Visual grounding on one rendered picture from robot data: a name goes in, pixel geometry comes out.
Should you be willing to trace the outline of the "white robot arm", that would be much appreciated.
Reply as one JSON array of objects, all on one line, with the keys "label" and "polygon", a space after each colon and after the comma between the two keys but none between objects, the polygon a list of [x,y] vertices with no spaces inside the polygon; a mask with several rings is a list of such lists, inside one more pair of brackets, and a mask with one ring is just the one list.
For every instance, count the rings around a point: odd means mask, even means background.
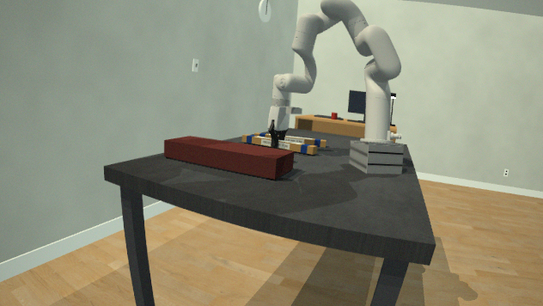
[{"label": "white robot arm", "polygon": [[303,76],[274,76],[271,104],[286,107],[289,114],[302,114],[302,108],[290,107],[289,92],[307,94],[312,90],[317,75],[313,55],[316,36],[342,21],[357,51],[364,57],[371,56],[372,52],[374,56],[364,68],[365,139],[360,138],[360,141],[393,144],[390,139],[401,139],[401,134],[390,131],[391,91],[388,81],[400,74],[401,63],[392,41],[380,26],[369,26],[361,10],[351,0],[321,0],[320,8],[322,11],[317,14],[302,14],[296,26],[292,50],[304,62]]}]

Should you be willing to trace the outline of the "orange pack with white label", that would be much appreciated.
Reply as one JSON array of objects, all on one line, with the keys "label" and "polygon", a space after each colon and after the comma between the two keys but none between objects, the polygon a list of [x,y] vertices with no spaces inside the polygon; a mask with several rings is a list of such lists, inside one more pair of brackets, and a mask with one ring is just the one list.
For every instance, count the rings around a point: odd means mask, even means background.
[{"label": "orange pack with white label", "polygon": [[[256,138],[257,137],[257,138]],[[242,135],[242,142],[250,144],[259,144],[264,146],[271,147],[271,138],[265,138],[254,135]],[[307,146],[306,146],[307,145]],[[311,144],[300,144],[291,141],[278,140],[278,148],[283,150],[292,150],[296,152],[301,152],[305,154],[317,154],[317,146]]]},{"label": "orange pack with white label", "polygon": [[[256,132],[257,133],[257,132]],[[255,136],[265,137],[265,138],[271,138],[271,134],[267,133],[254,133]],[[326,148],[326,140],[321,139],[313,139],[313,138],[299,138],[299,137],[291,137],[291,136],[285,136],[285,141],[291,141],[301,144],[312,144],[317,147],[324,147]],[[320,141],[317,141],[320,140]]]}]

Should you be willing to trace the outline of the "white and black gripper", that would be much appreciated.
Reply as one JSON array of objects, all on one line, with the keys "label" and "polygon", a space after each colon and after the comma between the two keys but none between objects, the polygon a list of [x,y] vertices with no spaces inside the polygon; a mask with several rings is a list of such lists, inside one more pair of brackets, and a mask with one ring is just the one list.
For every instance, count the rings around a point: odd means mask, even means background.
[{"label": "white and black gripper", "polygon": [[267,126],[268,132],[271,134],[271,147],[277,148],[278,140],[284,140],[288,127],[289,114],[286,113],[286,108],[271,105]]}]

